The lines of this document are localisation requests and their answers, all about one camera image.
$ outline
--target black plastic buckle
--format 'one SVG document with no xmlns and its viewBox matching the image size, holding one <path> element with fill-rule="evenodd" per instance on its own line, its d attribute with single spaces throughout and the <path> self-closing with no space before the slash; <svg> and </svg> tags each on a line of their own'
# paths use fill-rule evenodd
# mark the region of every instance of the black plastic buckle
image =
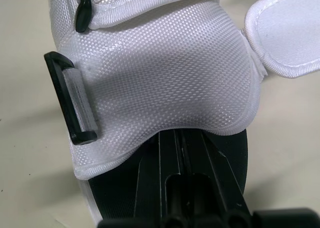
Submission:
<svg viewBox="0 0 320 228">
<path fill-rule="evenodd" d="M 74 64 L 68 58 L 57 52 L 45 54 L 44 59 L 48 66 L 72 143 L 74 145 L 82 145 L 96 141 L 98 137 L 95 131 L 81 131 L 63 75 L 63 70 L 75 68 Z"/>
</svg>

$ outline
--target white woven fabric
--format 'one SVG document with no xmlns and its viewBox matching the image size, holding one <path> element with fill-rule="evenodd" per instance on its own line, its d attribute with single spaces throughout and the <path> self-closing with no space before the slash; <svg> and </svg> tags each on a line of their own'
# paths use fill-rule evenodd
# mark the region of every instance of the white woven fabric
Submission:
<svg viewBox="0 0 320 228">
<path fill-rule="evenodd" d="M 81 71 L 64 74 L 78 116 L 85 116 L 81 127 L 96 124 L 98 133 L 96 142 L 70 145 L 78 179 L 117 167 L 161 130 L 231 135 L 252 122 L 265 70 L 216 0 L 155 4 L 84 34 L 74 29 L 76 2 L 50 3 L 57 50 Z M 82 81 L 88 102 L 76 84 Z M 93 121 L 83 111 L 89 105 Z"/>
<path fill-rule="evenodd" d="M 260 0 L 247 13 L 245 31 L 275 73 L 296 78 L 320 69 L 319 0 Z"/>
</svg>

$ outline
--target black plastic part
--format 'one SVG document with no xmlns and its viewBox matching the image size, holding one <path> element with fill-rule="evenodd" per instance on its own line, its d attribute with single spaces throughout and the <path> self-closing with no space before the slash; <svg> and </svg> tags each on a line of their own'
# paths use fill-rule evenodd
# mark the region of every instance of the black plastic part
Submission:
<svg viewBox="0 0 320 228">
<path fill-rule="evenodd" d="M 133 215 L 98 228 L 320 228 L 308 209 L 251 216 L 226 156 L 204 131 L 162 131 L 142 148 Z"/>
<path fill-rule="evenodd" d="M 82 145 L 96 141 L 96 132 L 81 131 L 76 111 L 65 82 L 63 70 L 75 68 L 74 64 L 68 58 L 57 52 L 45 54 L 44 59 L 47 64 L 72 143 L 74 145 Z"/>
<path fill-rule="evenodd" d="M 91 0 L 80 0 L 75 14 L 75 30 L 78 33 L 84 33 L 91 22 L 92 3 Z"/>
<path fill-rule="evenodd" d="M 253 213 L 254 228 L 318 228 L 319 216 L 310 209 L 269 210 Z"/>
</svg>

